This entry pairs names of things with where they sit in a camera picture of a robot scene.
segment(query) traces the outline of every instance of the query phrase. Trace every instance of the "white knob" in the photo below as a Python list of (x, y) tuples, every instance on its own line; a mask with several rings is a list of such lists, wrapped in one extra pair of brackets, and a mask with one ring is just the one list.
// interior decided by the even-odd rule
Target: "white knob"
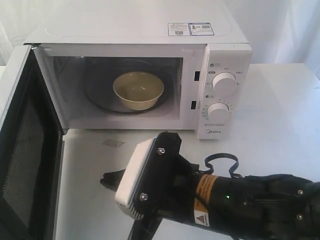
[(216, 95), (220, 97), (230, 96), (238, 88), (236, 77), (230, 72), (223, 72), (215, 76), (212, 86)]
[(209, 106), (207, 113), (210, 122), (217, 124), (225, 123), (230, 117), (229, 107), (226, 104), (220, 102), (214, 103)]

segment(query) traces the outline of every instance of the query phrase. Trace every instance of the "yellow bowl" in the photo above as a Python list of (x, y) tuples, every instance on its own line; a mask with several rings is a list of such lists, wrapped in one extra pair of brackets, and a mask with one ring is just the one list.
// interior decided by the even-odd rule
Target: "yellow bowl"
[(164, 93), (164, 83), (157, 76), (133, 71), (122, 74), (113, 82), (113, 91), (132, 110), (146, 110), (156, 104)]

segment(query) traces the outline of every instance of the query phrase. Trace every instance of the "microwave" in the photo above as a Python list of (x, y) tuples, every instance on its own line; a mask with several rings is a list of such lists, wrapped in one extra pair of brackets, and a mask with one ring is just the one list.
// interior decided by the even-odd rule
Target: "microwave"
[[(252, 49), (219, 0), (67, 0), (18, 46), (0, 79), (0, 232), (55, 239), (68, 129), (228, 133)], [(164, 85), (126, 108), (113, 82), (131, 72)]]

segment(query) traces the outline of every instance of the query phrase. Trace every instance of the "microwave door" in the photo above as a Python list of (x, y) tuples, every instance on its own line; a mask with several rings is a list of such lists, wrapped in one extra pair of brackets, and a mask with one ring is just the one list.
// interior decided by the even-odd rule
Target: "microwave door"
[(0, 78), (0, 235), (52, 240), (63, 130), (31, 46)]

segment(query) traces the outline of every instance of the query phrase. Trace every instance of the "white backdrop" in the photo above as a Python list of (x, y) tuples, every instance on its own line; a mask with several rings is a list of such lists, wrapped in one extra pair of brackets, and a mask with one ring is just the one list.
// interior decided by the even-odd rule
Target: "white backdrop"
[[(60, 1), (0, 0), (0, 65)], [(252, 45), (252, 63), (305, 63), (320, 78), (320, 0), (223, 1)]]

